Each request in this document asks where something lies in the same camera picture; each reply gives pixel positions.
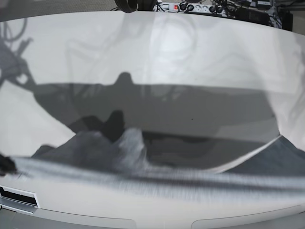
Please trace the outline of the grey t-shirt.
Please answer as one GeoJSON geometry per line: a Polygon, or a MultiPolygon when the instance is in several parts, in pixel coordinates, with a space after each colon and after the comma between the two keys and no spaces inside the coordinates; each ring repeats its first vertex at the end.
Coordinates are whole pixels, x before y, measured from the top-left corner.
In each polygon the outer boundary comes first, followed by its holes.
{"type": "Polygon", "coordinates": [[[212,168],[186,168],[148,160],[142,132],[130,128],[116,142],[96,131],[65,144],[13,157],[23,179],[91,183],[134,194],[205,201],[219,198],[305,197],[305,154],[284,137],[212,168]]]}

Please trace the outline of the white power strip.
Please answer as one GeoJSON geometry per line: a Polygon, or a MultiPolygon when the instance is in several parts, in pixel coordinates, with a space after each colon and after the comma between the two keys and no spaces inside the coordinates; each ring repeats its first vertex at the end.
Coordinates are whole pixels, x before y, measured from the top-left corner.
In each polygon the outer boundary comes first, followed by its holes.
{"type": "Polygon", "coordinates": [[[171,3],[157,2],[153,8],[154,12],[173,12],[173,13],[199,13],[225,15],[226,12],[221,6],[205,5],[200,3],[171,3]]]}

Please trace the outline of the black power adapter box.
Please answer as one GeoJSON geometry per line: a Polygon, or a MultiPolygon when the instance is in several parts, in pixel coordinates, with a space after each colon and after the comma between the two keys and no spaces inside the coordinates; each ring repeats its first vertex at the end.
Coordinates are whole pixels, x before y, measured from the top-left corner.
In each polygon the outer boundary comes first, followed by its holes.
{"type": "Polygon", "coordinates": [[[246,8],[238,8],[235,18],[240,21],[246,21],[266,26],[269,24],[269,15],[267,13],[246,8]]]}

